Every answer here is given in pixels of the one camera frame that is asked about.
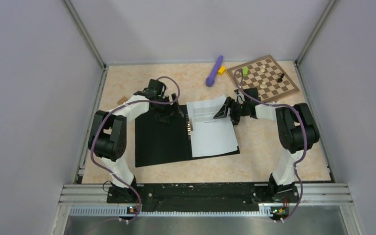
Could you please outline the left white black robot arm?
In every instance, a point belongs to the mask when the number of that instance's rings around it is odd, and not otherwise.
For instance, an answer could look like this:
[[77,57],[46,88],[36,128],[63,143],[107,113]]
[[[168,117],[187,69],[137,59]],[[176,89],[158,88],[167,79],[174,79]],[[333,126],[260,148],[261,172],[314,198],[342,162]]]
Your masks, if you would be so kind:
[[167,96],[163,79],[162,76],[151,79],[146,88],[135,92],[121,105],[94,114],[88,139],[91,161],[110,174],[112,186],[109,193],[125,202],[140,199],[136,177],[123,156],[127,147],[127,125],[148,111],[156,112],[161,118],[169,116],[178,105],[180,87],[176,87],[177,93]]

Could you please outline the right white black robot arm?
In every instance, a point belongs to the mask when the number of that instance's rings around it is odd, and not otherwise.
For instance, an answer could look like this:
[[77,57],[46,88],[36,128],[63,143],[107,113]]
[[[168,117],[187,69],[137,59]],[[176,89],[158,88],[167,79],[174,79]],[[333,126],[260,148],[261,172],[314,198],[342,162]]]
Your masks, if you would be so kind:
[[237,90],[242,102],[228,97],[213,119],[229,117],[233,125],[238,125],[241,117],[266,119],[277,124],[278,136],[284,151],[279,164],[270,174],[269,183],[257,198],[269,197],[280,202],[287,196],[298,196],[295,187],[295,169],[306,156],[308,150],[319,141],[319,130],[306,103],[293,106],[287,104],[264,103],[257,88]]

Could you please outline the white printed paper stack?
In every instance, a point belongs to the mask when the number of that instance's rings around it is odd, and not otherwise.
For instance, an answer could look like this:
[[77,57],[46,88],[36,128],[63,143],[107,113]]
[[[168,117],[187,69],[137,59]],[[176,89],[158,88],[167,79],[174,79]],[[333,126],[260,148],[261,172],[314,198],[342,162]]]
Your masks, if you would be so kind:
[[187,102],[191,122],[191,151],[193,158],[227,156],[239,153],[234,126],[229,117],[214,119],[223,107],[226,96]]

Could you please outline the teal folder black inside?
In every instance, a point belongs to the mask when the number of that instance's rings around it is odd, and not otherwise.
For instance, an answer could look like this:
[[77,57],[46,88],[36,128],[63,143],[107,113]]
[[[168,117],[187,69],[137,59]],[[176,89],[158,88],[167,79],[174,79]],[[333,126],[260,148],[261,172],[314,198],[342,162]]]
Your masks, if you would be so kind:
[[156,121],[154,111],[136,118],[136,167],[205,159],[192,157],[191,141],[187,135],[187,107],[182,105],[180,108],[185,117],[174,117],[169,124]]

